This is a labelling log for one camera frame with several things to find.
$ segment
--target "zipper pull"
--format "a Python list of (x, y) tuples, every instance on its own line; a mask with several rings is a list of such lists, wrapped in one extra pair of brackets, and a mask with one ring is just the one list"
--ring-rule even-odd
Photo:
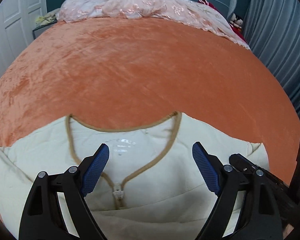
[(124, 204), (123, 204), (124, 193), (123, 193), (123, 190), (121, 190), (121, 185), (115, 184), (113, 187), (113, 190), (114, 191), (112, 192), (112, 194), (114, 195), (114, 198), (117, 202), (119, 209), (125, 209)]

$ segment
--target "curtain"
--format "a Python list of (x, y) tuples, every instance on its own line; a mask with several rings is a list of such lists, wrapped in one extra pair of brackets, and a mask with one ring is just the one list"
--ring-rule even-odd
[(300, 3), (251, 0), (243, 36), (276, 77), (300, 118)]

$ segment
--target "zipper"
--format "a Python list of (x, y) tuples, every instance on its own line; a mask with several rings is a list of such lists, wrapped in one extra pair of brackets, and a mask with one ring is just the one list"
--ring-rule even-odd
[(123, 190), (121, 189), (121, 185), (120, 184), (114, 184), (113, 187), (113, 192), (112, 194), (114, 195), (114, 198), (116, 200), (117, 206), (119, 209), (125, 209), (124, 203), (123, 203), (123, 197), (124, 197), (124, 193)]

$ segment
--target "white wardrobe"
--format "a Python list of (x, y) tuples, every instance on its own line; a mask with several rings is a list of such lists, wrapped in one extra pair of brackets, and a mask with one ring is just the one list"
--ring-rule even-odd
[(38, 16), (47, 13), (46, 0), (3, 0), (0, 4), (0, 77), (33, 41)]

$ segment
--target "blue rubber pad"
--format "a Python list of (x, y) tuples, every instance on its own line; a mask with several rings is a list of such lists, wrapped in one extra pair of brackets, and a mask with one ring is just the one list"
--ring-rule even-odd
[(209, 162), (207, 154), (208, 153), (205, 154), (196, 143), (192, 146), (193, 159), (197, 164), (208, 189), (218, 195), (220, 192), (219, 177)]
[(87, 169), (82, 178), (81, 193), (85, 197), (96, 186), (100, 175), (109, 159), (109, 147), (105, 145)]

